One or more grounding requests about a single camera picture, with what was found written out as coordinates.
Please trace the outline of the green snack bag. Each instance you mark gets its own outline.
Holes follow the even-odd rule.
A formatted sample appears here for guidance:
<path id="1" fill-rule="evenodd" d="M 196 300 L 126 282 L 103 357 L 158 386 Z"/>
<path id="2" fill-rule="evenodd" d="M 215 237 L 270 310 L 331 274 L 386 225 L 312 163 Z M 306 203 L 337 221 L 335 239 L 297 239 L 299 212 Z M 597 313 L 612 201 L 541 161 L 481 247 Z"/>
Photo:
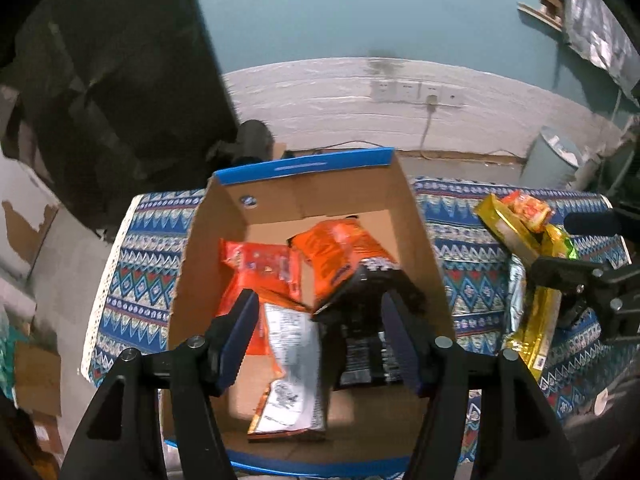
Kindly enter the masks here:
<path id="1" fill-rule="evenodd" d="M 541 255 L 545 257 L 577 260 L 578 252 L 570 236 L 554 224 L 544 227 L 541 239 Z"/>

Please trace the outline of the silver foil snack pack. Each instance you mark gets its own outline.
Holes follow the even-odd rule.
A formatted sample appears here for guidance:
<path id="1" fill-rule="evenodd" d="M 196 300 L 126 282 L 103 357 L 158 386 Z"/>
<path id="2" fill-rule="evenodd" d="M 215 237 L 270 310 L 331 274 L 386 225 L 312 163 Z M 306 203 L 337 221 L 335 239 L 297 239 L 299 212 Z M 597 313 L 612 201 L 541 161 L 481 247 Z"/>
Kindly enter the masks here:
<path id="1" fill-rule="evenodd" d="M 509 266 L 508 293 L 506 294 L 506 317 L 504 318 L 506 336 L 514 334 L 520 327 L 525 313 L 526 290 L 525 266 L 517 255 L 512 255 Z"/>

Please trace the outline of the wooden window sill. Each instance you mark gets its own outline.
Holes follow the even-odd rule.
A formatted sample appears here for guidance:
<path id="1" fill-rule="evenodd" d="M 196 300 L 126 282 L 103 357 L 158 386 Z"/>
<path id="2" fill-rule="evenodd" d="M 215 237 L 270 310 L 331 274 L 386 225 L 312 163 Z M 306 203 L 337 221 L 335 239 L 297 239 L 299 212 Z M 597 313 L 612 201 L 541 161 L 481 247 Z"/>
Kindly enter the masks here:
<path id="1" fill-rule="evenodd" d="M 522 2 L 519 2 L 516 6 L 518 7 L 518 12 L 524 13 L 531 18 L 536 18 L 536 20 L 548 25 L 557 32 L 562 32 L 562 18 L 550 15 L 546 12 L 546 8 L 544 6 L 542 6 L 540 9 L 535 9 L 532 6 L 529 6 L 528 4 Z"/>

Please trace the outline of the white silver snack pack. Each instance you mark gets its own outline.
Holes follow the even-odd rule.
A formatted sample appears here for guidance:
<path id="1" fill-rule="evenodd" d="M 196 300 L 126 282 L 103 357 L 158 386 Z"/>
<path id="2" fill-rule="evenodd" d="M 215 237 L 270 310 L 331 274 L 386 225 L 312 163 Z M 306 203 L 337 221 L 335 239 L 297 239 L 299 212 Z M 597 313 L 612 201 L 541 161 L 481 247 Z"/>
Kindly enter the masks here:
<path id="1" fill-rule="evenodd" d="M 319 438 L 326 433 L 319 326 L 308 312 L 266 302 L 262 307 L 276 377 L 247 430 L 252 441 Z"/>

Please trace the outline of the floor cardboard box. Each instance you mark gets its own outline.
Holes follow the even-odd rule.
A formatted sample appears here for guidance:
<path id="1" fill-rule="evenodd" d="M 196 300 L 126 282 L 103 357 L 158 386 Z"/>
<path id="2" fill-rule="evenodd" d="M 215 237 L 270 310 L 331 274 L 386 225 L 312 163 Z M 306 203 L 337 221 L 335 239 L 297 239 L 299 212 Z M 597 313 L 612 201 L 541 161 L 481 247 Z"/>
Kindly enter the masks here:
<path id="1" fill-rule="evenodd" d="M 15 402 L 26 412 L 60 417 L 61 358 L 53 352 L 17 341 L 14 346 Z"/>

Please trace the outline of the orange fries snack bag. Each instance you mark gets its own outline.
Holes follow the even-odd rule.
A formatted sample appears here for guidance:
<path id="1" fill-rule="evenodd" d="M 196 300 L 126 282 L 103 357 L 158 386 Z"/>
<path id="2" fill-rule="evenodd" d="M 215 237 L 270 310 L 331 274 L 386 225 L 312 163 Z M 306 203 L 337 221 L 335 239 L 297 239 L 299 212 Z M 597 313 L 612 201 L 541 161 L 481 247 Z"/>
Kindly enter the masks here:
<path id="1" fill-rule="evenodd" d="M 500 202 L 505 204 L 518 217 L 518 220 L 535 234 L 544 232 L 553 214 L 552 208 L 546 202 L 521 190 L 504 196 Z"/>

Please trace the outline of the black round speaker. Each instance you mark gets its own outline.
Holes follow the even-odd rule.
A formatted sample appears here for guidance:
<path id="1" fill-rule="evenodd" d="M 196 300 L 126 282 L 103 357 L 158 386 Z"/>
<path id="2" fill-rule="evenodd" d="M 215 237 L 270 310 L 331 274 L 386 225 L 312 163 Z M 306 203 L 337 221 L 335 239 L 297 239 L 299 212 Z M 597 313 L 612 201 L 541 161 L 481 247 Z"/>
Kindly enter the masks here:
<path id="1" fill-rule="evenodd" d="M 220 144 L 218 154 L 230 166 L 243 166 L 269 162 L 273 155 L 274 140 L 266 124 L 260 120 L 243 122 L 235 141 Z"/>

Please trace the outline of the small cardboard box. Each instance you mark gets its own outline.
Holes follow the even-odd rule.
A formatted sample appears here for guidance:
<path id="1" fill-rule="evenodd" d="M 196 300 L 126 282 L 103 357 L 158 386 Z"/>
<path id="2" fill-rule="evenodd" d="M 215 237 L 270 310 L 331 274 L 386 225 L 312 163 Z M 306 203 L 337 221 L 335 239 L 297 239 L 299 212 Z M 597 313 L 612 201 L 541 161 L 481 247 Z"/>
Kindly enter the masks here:
<path id="1" fill-rule="evenodd" d="M 274 142 L 272 147 L 272 160 L 278 160 L 284 157 L 286 152 L 286 144 Z"/>

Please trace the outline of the orange black snack bag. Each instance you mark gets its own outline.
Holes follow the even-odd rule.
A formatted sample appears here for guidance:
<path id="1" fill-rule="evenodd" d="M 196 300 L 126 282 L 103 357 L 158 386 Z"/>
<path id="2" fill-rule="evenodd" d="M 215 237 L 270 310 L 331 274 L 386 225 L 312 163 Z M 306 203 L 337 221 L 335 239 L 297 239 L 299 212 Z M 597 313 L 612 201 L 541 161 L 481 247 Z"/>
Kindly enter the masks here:
<path id="1" fill-rule="evenodd" d="M 288 239 L 314 271 L 312 317 L 341 323 L 354 332 L 381 325 L 382 297 L 393 290 L 412 312 L 424 295 L 392 256 L 356 217 L 323 220 Z"/>

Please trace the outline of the red snack bag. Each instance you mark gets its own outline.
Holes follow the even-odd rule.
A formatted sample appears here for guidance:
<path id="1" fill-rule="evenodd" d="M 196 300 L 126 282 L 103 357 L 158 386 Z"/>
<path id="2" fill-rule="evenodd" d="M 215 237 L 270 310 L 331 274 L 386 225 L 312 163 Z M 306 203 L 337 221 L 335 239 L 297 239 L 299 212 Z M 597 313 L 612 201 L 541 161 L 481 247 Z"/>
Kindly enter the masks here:
<path id="1" fill-rule="evenodd" d="M 292 248 L 251 242 L 224 240 L 219 243 L 220 263 L 232 271 L 215 316 L 230 312 L 243 289 L 256 292 L 259 318 L 247 348 L 249 356 L 270 353 L 264 304 L 308 313 L 302 305 L 302 258 Z"/>

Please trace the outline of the long gold snack pack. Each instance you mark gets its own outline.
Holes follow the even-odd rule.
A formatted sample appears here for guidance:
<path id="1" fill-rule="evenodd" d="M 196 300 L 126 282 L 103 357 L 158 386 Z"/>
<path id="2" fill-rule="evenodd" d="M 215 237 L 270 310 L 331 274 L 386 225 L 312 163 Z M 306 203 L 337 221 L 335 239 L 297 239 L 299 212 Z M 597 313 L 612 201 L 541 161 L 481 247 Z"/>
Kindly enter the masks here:
<path id="1" fill-rule="evenodd" d="M 541 378 L 546 365 L 561 305 L 561 293 L 538 286 L 529 270 L 541 255 L 542 233 L 529 231 L 494 193 L 488 194 L 475 207 L 475 213 L 485 228 L 512 255 L 522 260 L 526 269 L 525 313 L 518 330 L 506 336 L 501 347 L 518 353 L 535 379 Z"/>

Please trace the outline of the silver foil curtain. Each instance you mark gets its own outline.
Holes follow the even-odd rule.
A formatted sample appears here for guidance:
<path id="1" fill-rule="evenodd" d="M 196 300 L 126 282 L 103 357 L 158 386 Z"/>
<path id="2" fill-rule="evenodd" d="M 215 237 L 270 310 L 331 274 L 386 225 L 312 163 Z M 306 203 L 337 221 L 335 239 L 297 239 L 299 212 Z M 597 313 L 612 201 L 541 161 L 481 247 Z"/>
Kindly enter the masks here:
<path id="1" fill-rule="evenodd" d="M 639 105 L 639 52 L 604 0 L 564 0 L 563 27 L 570 47 Z"/>

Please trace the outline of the light blue trash bin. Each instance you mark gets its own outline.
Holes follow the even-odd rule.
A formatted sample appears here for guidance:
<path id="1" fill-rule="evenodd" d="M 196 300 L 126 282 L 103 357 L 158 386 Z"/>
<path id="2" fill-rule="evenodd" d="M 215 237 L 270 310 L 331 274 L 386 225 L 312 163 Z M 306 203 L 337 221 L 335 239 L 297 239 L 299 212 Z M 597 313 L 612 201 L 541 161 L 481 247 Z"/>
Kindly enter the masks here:
<path id="1" fill-rule="evenodd" d="M 528 151 L 518 184 L 524 188 L 567 188 L 582 166 L 582 152 L 563 133 L 542 127 Z"/>

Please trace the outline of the white wall socket strip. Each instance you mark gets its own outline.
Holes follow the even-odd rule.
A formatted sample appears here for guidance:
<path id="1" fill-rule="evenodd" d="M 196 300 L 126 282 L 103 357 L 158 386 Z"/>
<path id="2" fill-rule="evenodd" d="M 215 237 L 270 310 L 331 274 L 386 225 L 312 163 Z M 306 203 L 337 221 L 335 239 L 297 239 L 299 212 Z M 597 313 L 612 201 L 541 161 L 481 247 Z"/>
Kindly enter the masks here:
<path id="1" fill-rule="evenodd" d="M 466 101 L 461 87 L 418 80 L 372 80 L 370 97 L 375 102 L 444 107 L 462 107 Z"/>

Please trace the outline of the black snack pack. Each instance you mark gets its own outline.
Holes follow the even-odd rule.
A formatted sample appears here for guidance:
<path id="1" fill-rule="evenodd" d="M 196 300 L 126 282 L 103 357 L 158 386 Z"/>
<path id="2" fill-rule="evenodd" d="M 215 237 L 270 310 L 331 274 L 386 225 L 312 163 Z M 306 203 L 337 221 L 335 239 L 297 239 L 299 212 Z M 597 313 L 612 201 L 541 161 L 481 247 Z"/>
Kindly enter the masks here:
<path id="1" fill-rule="evenodd" d="M 363 338 L 347 336 L 344 326 L 326 333 L 326 342 L 334 364 L 335 391 L 402 384 L 394 352 L 382 330 Z"/>

